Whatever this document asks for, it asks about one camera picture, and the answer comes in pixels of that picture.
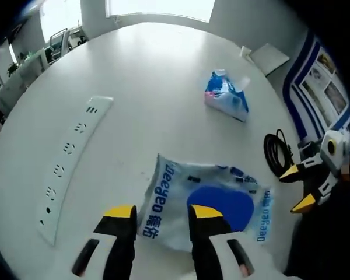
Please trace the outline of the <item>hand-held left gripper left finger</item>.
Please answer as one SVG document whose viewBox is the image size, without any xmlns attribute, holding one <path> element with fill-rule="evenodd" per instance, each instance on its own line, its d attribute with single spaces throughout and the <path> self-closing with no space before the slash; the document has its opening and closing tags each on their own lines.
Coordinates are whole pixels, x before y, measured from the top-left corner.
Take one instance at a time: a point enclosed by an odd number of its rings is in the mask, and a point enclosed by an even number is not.
<svg viewBox="0 0 350 280">
<path fill-rule="evenodd" d="M 96 268 L 98 279 L 130 279 L 138 229 L 135 205 L 120 205 L 105 212 L 76 257 L 71 272 L 84 277 Z"/>
</svg>

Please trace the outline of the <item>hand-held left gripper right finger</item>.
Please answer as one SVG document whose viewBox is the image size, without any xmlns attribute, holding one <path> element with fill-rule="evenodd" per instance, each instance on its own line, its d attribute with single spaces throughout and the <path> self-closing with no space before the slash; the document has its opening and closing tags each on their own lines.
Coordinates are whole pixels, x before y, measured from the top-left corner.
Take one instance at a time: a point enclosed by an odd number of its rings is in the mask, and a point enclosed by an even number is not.
<svg viewBox="0 0 350 280">
<path fill-rule="evenodd" d="M 243 279 L 255 269 L 243 243 L 218 210 L 192 204 L 188 207 L 192 259 L 197 279 Z"/>
</svg>

